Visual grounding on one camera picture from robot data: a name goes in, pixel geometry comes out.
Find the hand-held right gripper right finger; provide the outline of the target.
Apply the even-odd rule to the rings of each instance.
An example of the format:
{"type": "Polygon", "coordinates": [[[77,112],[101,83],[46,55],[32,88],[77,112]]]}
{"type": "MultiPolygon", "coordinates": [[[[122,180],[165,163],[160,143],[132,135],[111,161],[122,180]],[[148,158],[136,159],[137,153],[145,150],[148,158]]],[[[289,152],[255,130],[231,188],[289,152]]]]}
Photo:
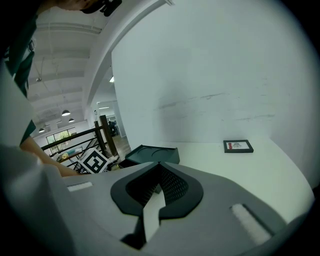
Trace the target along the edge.
{"type": "Polygon", "coordinates": [[[178,164],[170,167],[195,178],[203,188],[197,207],[184,218],[163,220],[142,248],[152,256],[237,256],[256,243],[232,213],[231,207],[244,205],[275,235],[287,223],[268,204],[232,180],[178,164]]]}

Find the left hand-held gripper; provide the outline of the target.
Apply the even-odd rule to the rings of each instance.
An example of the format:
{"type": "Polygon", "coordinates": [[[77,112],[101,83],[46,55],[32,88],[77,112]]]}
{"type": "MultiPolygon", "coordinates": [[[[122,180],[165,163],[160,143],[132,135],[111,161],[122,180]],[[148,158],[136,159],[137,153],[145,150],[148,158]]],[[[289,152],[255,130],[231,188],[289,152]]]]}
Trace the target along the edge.
{"type": "Polygon", "coordinates": [[[103,173],[110,161],[96,148],[90,148],[78,159],[78,163],[90,174],[103,173]]]}

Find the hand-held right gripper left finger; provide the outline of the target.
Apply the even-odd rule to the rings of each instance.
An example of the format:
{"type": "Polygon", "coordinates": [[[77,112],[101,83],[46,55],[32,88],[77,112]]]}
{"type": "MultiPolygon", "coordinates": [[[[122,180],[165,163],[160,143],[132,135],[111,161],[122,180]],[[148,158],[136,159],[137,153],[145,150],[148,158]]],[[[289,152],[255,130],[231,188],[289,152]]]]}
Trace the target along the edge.
{"type": "Polygon", "coordinates": [[[143,168],[61,177],[52,165],[16,147],[0,148],[0,188],[19,226],[25,256],[156,256],[134,248],[138,217],[122,213],[112,185],[143,168]]]}

